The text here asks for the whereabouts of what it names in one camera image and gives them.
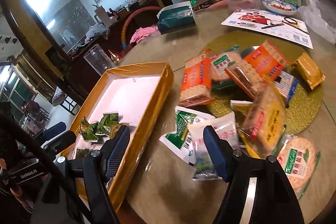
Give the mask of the person's left hand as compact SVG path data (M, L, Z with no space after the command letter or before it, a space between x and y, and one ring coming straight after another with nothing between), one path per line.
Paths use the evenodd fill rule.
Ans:
M0 158L1 161L1 174L4 173L4 171L7 170L7 165L4 159ZM30 204L26 201L26 199L23 196L23 192L21 190L20 186L12 186L10 188L11 193L14 195L14 197L21 203L21 205L31 214L33 211L33 208L30 206Z

